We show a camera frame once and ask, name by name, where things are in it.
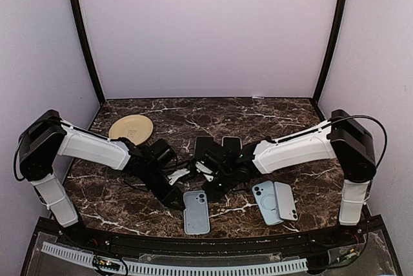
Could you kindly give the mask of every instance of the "marble table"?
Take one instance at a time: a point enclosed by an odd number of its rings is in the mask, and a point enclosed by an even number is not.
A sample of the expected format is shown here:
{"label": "marble table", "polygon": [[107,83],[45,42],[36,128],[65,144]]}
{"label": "marble table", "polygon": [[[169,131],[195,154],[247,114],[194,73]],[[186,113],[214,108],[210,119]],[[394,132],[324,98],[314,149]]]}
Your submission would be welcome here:
{"label": "marble table", "polygon": [[[107,101],[91,130],[108,135],[118,119],[145,115],[154,123],[147,143],[164,138],[180,160],[194,152],[197,136],[210,135],[220,142],[236,136],[243,143],[265,136],[281,137],[319,123],[308,99],[125,99]],[[266,226],[251,192],[229,192],[218,203],[209,204],[211,231],[197,238],[257,237],[303,232],[333,226],[341,200],[343,172],[336,160],[321,160],[284,168],[254,179],[291,185],[298,221]],[[203,177],[177,183],[183,192],[200,190]],[[89,228],[156,237],[188,237],[183,213],[165,208],[142,182],[99,164],[75,160],[65,188]]]}

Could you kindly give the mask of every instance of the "phone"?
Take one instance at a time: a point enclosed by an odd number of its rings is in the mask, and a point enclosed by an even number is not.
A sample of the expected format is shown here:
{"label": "phone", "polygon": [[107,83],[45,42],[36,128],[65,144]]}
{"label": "phone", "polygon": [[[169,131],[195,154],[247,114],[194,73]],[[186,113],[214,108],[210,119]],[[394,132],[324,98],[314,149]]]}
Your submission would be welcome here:
{"label": "phone", "polygon": [[232,150],[234,153],[239,153],[243,148],[243,142],[239,137],[224,136],[222,146],[226,151]]}
{"label": "phone", "polygon": [[210,231],[207,195],[204,191],[190,191],[183,194],[184,230],[188,235],[207,234]]}
{"label": "phone", "polygon": [[290,185],[276,181],[274,183],[274,189],[276,192],[279,216],[284,220],[298,220],[296,204]]}
{"label": "phone", "polygon": [[256,198],[259,211],[267,226],[282,223],[276,203],[276,194],[272,181],[265,181],[252,187],[252,193]]}
{"label": "phone", "polygon": [[198,136],[195,141],[194,159],[200,160],[205,154],[205,150],[214,142],[212,136]]}

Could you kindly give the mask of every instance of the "white wall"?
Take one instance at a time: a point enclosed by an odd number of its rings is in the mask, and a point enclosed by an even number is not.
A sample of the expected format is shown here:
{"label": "white wall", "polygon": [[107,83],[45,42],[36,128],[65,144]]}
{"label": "white wall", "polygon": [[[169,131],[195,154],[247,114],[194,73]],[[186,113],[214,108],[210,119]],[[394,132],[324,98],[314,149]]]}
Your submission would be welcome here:
{"label": "white wall", "polygon": [[[53,108],[80,126],[98,109],[69,0],[0,0],[0,262],[1,275],[19,275],[45,208],[28,182],[14,180],[19,134]],[[55,167],[60,178],[68,161]]]}
{"label": "white wall", "polygon": [[[347,0],[321,109],[378,118],[388,152],[369,207],[382,214],[405,275],[413,272],[413,0]],[[380,129],[368,121],[376,154]]]}
{"label": "white wall", "polygon": [[81,0],[105,95],[310,97],[336,0]]}

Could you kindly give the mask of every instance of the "wooden plate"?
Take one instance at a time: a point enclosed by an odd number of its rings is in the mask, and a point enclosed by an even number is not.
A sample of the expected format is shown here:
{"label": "wooden plate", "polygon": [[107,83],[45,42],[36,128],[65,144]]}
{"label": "wooden plate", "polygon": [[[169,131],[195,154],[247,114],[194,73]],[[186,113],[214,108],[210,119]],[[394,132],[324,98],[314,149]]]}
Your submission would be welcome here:
{"label": "wooden plate", "polygon": [[143,115],[129,115],[116,121],[109,130],[109,138],[126,137],[135,145],[144,143],[152,134],[154,124]]}

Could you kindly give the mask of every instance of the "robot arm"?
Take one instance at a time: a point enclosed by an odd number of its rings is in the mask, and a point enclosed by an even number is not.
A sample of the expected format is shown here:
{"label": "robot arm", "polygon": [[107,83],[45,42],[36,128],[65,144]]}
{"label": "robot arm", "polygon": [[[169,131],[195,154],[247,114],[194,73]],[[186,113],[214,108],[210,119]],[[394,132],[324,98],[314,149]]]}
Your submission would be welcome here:
{"label": "robot arm", "polygon": [[279,139],[246,145],[239,157],[228,154],[214,143],[197,159],[216,172],[212,182],[203,185],[210,201],[220,200],[241,182],[280,168],[337,158],[345,175],[339,223],[356,225],[365,202],[368,185],[376,174],[371,134],[355,120],[330,125],[331,121],[348,117],[343,110],[332,113],[329,121]]}
{"label": "robot arm", "polygon": [[164,140],[149,147],[137,147],[127,139],[111,141],[76,128],[49,110],[20,136],[19,142],[21,174],[64,228],[78,223],[80,216],[55,176],[52,164],[56,155],[77,157],[135,175],[165,206],[184,208],[181,191],[169,185],[161,169],[176,156]]}

